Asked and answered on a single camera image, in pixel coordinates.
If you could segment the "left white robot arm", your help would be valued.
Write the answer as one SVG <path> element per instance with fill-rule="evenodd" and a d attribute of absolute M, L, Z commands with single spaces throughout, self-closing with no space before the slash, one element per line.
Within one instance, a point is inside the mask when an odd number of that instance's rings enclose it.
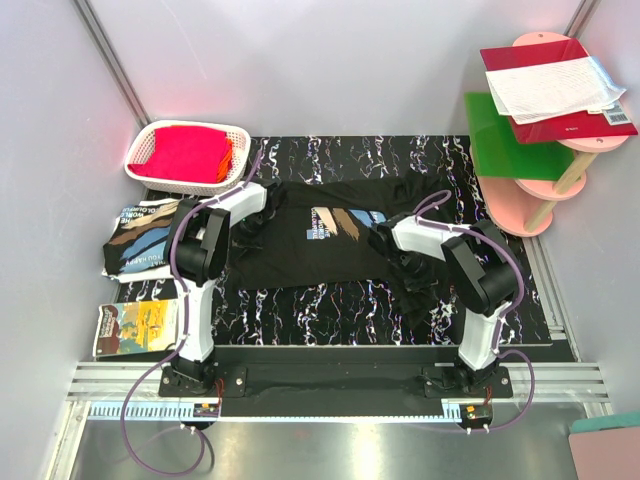
<path fill-rule="evenodd" d="M 212 288 L 223 272 L 231 228 L 239 223 L 254 234 L 280 203 L 278 181 L 242 182 L 204 200 L 182 200 L 173 217 L 164 256 L 178 286 L 177 358 L 204 363 L 212 354 Z"/>

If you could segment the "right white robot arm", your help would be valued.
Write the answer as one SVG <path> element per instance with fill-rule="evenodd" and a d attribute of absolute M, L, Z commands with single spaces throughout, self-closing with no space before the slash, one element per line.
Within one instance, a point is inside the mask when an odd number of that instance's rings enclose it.
<path fill-rule="evenodd" d="M 524 295 L 519 263 L 489 221 L 451 224 L 403 213 L 371 227 L 369 244 L 389 265 L 410 311 L 445 278 L 465 312 L 456 361 L 469 375 L 498 360 L 498 333 Z"/>

